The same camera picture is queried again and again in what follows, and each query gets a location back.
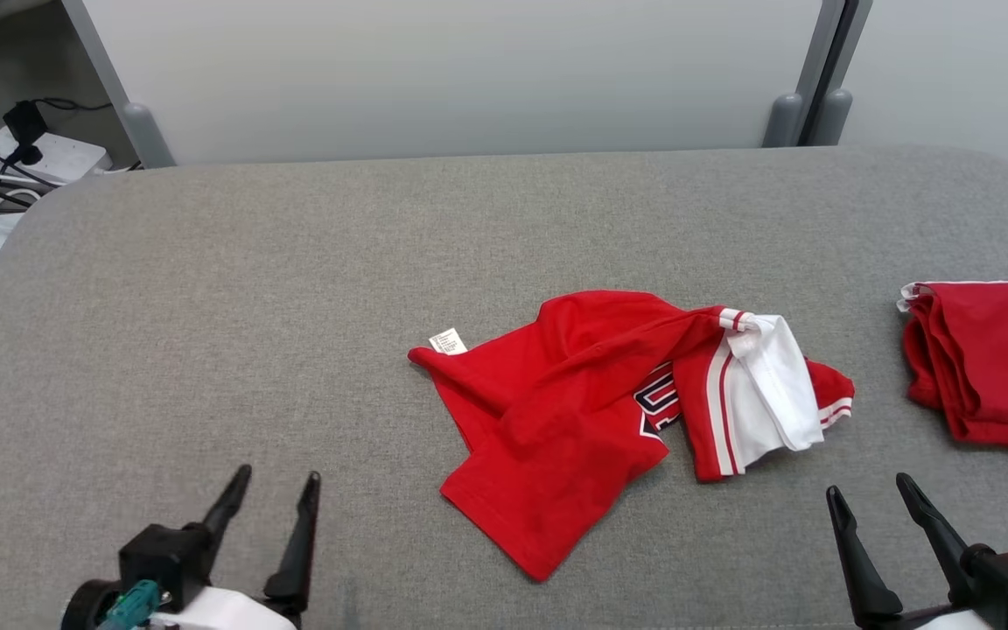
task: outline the gray fabric surface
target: gray fabric surface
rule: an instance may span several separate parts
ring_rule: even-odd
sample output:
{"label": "gray fabric surface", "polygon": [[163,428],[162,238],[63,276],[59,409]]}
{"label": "gray fabric surface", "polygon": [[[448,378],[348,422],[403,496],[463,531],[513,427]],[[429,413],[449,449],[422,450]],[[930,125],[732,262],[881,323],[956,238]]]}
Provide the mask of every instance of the gray fabric surface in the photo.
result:
{"label": "gray fabric surface", "polygon": [[[943,578],[893,475],[1008,549],[1008,451],[904,395],[917,279],[1008,278],[1008,166],[928,148],[184,167],[45,197],[0,258],[0,627],[55,627],[149,522],[255,478],[216,583],[254,594],[325,479],[308,627],[847,627],[839,484],[907,607]],[[852,376],[803,454],[696,483],[682,429],[545,584],[437,494],[466,452],[405,359],[588,288],[786,316]]]}

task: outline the clothing tag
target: clothing tag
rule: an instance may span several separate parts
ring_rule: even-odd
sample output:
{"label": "clothing tag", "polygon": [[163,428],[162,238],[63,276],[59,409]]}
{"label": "clothing tag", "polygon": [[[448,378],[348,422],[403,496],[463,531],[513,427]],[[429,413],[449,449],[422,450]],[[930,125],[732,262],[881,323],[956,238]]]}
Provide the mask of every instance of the clothing tag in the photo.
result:
{"label": "clothing tag", "polygon": [[457,336],[457,330],[451,329],[445,334],[438,334],[430,338],[430,346],[444,355],[460,355],[465,352],[465,344],[461,343],[461,338]]}

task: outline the power strip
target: power strip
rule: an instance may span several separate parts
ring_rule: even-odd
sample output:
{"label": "power strip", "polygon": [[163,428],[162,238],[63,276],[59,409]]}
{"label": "power strip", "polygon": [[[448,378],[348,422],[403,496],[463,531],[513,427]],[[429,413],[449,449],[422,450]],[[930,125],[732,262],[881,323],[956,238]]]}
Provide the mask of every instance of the power strip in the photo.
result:
{"label": "power strip", "polygon": [[[101,172],[111,168],[108,149],[97,147],[95,144],[45,132],[33,142],[33,146],[41,151],[41,159],[35,163],[19,163],[17,166],[40,176],[41,179],[48,179],[49,182],[75,182],[90,172]],[[16,148],[17,142],[10,134],[10,130],[5,127],[0,129],[0,156],[8,156]]]}

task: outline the red and white stripe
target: red and white stripe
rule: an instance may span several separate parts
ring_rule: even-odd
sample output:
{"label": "red and white stripe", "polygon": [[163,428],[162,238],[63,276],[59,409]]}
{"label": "red and white stripe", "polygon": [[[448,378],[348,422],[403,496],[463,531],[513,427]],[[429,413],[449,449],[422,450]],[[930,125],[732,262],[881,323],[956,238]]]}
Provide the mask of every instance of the red and white stripe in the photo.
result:
{"label": "red and white stripe", "polygon": [[[739,318],[731,319],[731,323],[736,322],[739,322]],[[733,435],[733,412],[729,409],[731,406],[726,399],[726,375],[729,372],[729,364],[732,362],[733,354],[729,351],[729,344],[726,343],[725,338],[720,338],[718,348],[711,360],[711,367],[707,369],[707,409],[711,415],[711,430],[715,456],[718,459],[718,470],[723,476],[744,474],[745,472],[745,468],[740,466],[736,456],[733,455],[733,444],[736,440],[735,435]]]}
{"label": "red and white stripe", "polygon": [[844,415],[851,415],[851,405],[853,404],[853,398],[839,398],[836,402],[828,404],[827,407],[823,407],[818,411],[818,424],[822,427],[829,427],[836,422],[837,419],[844,417]]}
{"label": "red and white stripe", "polygon": [[928,284],[1008,284],[1008,280],[918,280],[918,282],[908,282],[900,287],[897,309],[901,312],[908,312],[908,304],[912,303],[913,299],[920,295],[935,295],[935,291],[932,291]]}
{"label": "red and white stripe", "polygon": [[746,323],[743,322],[748,312],[737,308],[723,308],[718,312],[718,326],[729,331],[744,331]]}

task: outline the red jersey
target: red jersey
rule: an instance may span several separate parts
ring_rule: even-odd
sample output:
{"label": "red jersey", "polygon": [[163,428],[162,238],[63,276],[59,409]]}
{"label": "red jersey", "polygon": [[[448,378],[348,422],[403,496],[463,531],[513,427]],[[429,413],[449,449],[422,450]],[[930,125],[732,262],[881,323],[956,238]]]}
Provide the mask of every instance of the red jersey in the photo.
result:
{"label": "red jersey", "polygon": [[471,455],[440,491],[537,581],[621,490],[667,455],[682,418],[700,481],[800,451],[851,414],[853,383],[807,362],[784,320],[682,310],[643,292],[548,300],[461,355],[413,348]]}
{"label": "red jersey", "polygon": [[1008,282],[913,282],[908,397],[943,409],[956,439],[1008,447]]}

